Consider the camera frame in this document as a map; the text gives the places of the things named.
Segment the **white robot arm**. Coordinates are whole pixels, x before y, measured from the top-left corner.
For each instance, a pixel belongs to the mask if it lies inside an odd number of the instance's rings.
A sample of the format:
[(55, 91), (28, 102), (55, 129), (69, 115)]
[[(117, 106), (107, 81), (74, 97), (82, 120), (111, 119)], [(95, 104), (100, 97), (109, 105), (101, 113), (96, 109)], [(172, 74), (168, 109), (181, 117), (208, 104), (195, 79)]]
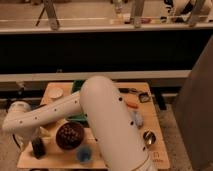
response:
[(29, 141), (36, 128), (83, 113), (109, 171), (157, 171), (124, 98), (107, 77), (93, 76), (73, 94), (35, 110), (27, 107), (13, 103), (2, 130)]

